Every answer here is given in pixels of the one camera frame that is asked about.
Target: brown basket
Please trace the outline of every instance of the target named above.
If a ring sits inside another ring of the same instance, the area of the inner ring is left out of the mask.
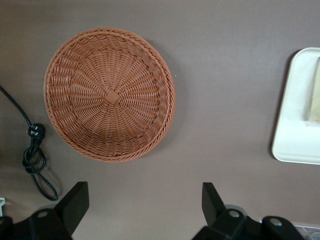
[[[123,162],[154,148],[175,108],[172,76],[140,36],[118,28],[81,32],[54,54],[44,100],[59,135],[95,160]]]

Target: black cable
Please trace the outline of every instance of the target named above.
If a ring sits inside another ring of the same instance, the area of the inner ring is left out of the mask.
[[[29,126],[29,129],[27,131],[28,135],[31,137],[30,147],[28,147],[24,153],[23,153],[23,160],[22,165],[24,166],[25,171],[30,174],[35,186],[38,188],[39,192],[48,200],[50,201],[57,201],[58,200],[58,193],[56,189],[48,182],[48,180],[43,177],[40,172],[44,169],[46,166],[46,156],[42,152],[40,148],[40,144],[42,143],[42,140],[45,138],[46,129],[41,123],[35,123],[32,124],[29,117],[25,113],[25,111],[19,106],[19,104],[10,96],[9,93],[7,93],[6,90],[0,85],[0,91],[3,92],[3,94],[12,102],[12,104],[19,110],[19,112],[24,117],[26,123]],[[36,161],[31,163],[31,160],[33,158],[36,158]],[[39,177],[53,192],[54,197],[51,197],[48,195],[39,185],[36,176]]]

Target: woven pattern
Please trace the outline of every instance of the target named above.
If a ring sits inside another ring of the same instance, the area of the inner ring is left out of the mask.
[[[54,128],[95,160],[123,162],[155,147],[175,108],[168,66],[140,36],[100,27],[77,34],[45,74],[45,106]]]

